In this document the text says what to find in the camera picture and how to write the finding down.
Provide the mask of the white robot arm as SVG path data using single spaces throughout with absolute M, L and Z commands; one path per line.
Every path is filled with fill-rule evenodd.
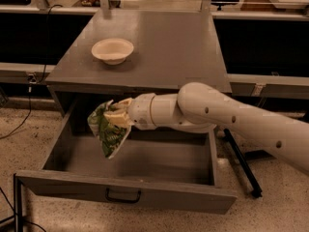
M 176 94 L 149 93 L 111 101 L 104 116 L 116 126 L 140 130 L 204 133 L 218 125 L 261 144 L 272 156 L 309 174 L 308 123 L 236 101 L 203 83 L 187 83 Z

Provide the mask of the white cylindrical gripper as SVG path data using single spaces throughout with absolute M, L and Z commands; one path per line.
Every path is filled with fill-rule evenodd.
M 104 117 L 120 128 L 134 125 L 141 131 L 170 128 L 176 131 L 207 133 L 214 124 L 193 124 L 186 119 L 178 106 L 177 94 L 143 94 L 113 104 L 115 111 L 105 111 Z

